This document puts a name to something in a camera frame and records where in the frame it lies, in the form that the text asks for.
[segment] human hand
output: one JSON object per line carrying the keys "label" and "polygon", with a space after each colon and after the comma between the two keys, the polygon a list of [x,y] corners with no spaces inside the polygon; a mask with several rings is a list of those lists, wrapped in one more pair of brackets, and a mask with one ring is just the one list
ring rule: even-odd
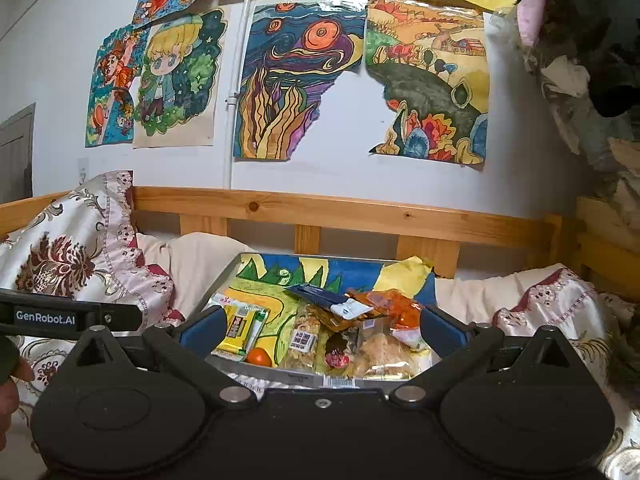
{"label": "human hand", "polygon": [[[23,381],[33,381],[35,378],[29,363],[22,358],[18,361],[12,375]],[[6,446],[5,433],[11,426],[11,414],[18,409],[19,402],[18,388],[14,380],[9,378],[5,384],[0,385],[0,451]]]}

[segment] qr code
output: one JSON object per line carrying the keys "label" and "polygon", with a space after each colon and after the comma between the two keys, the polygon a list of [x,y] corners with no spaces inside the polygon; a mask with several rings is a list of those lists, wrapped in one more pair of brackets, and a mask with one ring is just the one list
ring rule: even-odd
{"label": "qr code", "polygon": [[302,353],[307,353],[311,350],[316,336],[303,330],[294,330],[291,333],[291,343],[289,348],[293,350],[299,350]]}

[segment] white wall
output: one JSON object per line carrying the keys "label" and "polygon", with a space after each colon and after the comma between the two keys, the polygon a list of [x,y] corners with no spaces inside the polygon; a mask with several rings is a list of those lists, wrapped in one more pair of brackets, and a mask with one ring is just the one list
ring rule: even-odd
{"label": "white wall", "polygon": [[[36,102],[35,194],[69,189],[78,160],[88,174],[133,169],[139,185],[221,187],[225,96],[238,47],[241,0],[222,0],[229,23],[214,142],[202,148],[84,148],[95,53],[130,22],[137,0],[39,0],[0,41],[0,123]],[[571,214],[582,166],[562,144],[540,90],[514,50],[487,26],[491,68],[487,160],[482,170],[369,155],[393,119],[383,87],[366,70],[345,73],[326,92],[320,119],[289,162],[235,162],[232,187],[354,196],[539,217]]]}
{"label": "white wall", "polygon": [[14,12],[14,0],[0,0],[0,38],[11,26]]}

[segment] screw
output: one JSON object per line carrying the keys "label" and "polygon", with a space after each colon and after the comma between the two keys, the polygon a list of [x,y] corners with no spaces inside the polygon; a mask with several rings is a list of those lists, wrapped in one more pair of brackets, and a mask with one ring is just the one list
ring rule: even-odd
{"label": "screw", "polygon": [[242,386],[228,386],[220,391],[220,399],[236,404],[245,402],[251,397],[251,390]]}
{"label": "screw", "polygon": [[331,405],[331,401],[329,399],[318,399],[316,400],[316,406],[318,408],[328,408]]}
{"label": "screw", "polygon": [[404,402],[418,402],[427,394],[420,386],[400,386],[396,390],[396,397]]}

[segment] electrical outlet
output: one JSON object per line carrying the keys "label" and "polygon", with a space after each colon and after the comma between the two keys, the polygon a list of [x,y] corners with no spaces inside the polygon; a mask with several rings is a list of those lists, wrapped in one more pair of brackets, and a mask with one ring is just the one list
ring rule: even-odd
{"label": "electrical outlet", "polygon": [[84,184],[89,173],[89,159],[85,156],[78,159],[78,184]]}

